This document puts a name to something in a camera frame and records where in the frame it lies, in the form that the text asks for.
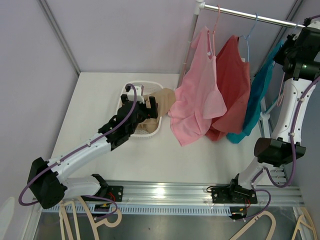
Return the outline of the teal t-shirt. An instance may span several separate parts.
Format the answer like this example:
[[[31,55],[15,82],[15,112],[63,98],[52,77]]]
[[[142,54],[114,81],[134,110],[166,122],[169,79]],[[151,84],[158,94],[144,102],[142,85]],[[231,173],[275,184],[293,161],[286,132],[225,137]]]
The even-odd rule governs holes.
[[[284,42],[284,40],[281,40],[277,43],[267,56],[263,66],[256,73],[251,85],[242,131],[241,133],[228,133],[226,136],[232,144],[239,144],[245,137],[248,137],[258,123],[262,111],[261,101],[267,93],[276,64],[274,57],[284,45]]]

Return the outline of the coral red t-shirt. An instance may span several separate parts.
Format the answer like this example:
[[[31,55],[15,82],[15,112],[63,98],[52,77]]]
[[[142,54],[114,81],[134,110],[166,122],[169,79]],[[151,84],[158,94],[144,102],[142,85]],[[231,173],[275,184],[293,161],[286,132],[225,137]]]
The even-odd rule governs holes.
[[[232,35],[217,55],[217,86],[223,97],[226,113],[213,118],[205,134],[216,142],[229,133],[242,132],[251,91],[250,63],[239,52],[239,37]]]

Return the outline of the blue wire hanger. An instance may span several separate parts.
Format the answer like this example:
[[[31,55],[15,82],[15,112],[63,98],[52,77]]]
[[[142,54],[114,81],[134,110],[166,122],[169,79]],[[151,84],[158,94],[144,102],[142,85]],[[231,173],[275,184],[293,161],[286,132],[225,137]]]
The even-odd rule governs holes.
[[[239,38],[243,38],[246,42],[246,47],[247,47],[247,62],[250,61],[250,44],[249,44],[249,41],[250,41],[250,38],[251,38],[251,35],[257,25],[257,22],[258,22],[258,17],[259,15],[257,13],[255,13],[255,19],[254,19],[254,24],[252,25],[249,33],[247,35],[241,35]]]

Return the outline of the beige t-shirt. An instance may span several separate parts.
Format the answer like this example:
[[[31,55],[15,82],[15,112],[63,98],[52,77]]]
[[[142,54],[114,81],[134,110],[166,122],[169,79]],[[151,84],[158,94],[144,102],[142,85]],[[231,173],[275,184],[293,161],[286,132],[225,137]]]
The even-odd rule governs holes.
[[[162,88],[158,92],[153,92],[151,94],[144,95],[143,98],[145,100],[147,108],[151,107],[149,97],[154,97],[157,107],[157,118],[149,118],[144,120],[142,123],[139,123],[137,126],[137,130],[146,131],[149,134],[155,132],[160,125],[160,118],[168,113],[172,105],[176,102],[175,92],[169,88]]]

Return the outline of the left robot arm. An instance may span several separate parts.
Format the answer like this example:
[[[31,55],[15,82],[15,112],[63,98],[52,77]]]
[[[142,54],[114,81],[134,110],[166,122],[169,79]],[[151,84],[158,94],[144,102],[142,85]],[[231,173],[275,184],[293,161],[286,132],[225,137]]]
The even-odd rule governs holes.
[[[57,205],[65,198],[87,196],[101,201],[107,197],[108,184],[99,175],[88,178],[70,178],[70,175],[97,157],[107,154],[134,134],[138,125],[146,119],[158,117],[158,103],[150,96],[148,103],[129,100],[121,96],[122,106],[97,133],[82,146],[56,158],[35,159],[30,168],[27,188],[31,190],[43,209]]]

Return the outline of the light pink t-shirt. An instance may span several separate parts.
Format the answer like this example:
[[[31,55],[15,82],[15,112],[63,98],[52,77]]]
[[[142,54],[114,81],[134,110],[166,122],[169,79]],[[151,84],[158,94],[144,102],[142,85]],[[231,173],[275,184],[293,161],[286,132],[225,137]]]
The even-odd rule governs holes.
[[[189,71],[174,93],[176,101],[168,115],[173,135],[184,147],[203,137],[212,119],[223,116],[227,107],[217,85],[215,51],[210,30],[204,26],[191,43],[195,53]]]

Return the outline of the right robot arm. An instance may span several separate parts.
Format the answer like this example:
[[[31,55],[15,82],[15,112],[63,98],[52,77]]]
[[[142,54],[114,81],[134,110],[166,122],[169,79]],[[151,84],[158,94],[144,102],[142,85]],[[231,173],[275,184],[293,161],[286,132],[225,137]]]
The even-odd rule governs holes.
[[[227,196],[232,202],[248,199],[256,193],[255,183],[270,167],[292,164],[291,175],[285,184],[272,181],[278,188],[291,184],[297,160],[304,156],[301,145],[302,125],[310,97],[320,80],[320,20],[306,18],[298,34],[290,34],[273,60],[282,66],[282,106],[277,124],[270,138],[261,137],[254,147],[254,159],[230,183]]]

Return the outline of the pink wire hanger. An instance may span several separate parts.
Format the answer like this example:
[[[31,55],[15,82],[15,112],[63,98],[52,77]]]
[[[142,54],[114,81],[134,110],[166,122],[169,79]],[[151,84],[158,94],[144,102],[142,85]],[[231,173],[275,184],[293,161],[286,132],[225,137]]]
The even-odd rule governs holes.
[[[216,37],[216,32],[217,32],[217,26],[220,20],[220,15],[221,15],[221,7],[218,4],[217,5],[218,11],[217,11],[217,18],[214,24],[214,28],[212,31],[212,51],[213,51],[213,55],[216,56],[216,45],[215,45],[215,37]]]

